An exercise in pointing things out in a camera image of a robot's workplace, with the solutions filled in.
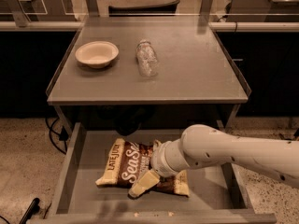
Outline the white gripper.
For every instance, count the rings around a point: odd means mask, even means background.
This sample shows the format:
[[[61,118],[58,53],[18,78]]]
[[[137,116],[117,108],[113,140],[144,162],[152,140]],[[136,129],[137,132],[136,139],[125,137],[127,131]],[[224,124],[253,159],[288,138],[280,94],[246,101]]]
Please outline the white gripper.
[[[161,177],[175,176],[190,167],[184,156],[180,140],[162,143],[159,140],[152,142],[153,153],[150,159],[152,169],[145,171],[131,186],[128,195],[138,198],[144,192],[160,182]]]

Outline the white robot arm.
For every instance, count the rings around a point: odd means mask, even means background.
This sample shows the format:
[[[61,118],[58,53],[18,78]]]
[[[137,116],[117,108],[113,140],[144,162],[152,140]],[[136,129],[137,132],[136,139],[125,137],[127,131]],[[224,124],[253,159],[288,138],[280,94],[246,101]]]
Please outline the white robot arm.
[[[151,168],[129,189],[137,198],[162,178],[189,169],[234,163],[293,188],[299,188],[299,142],[234,136],[206,125],[193,125],[175,141],[153,149]]]

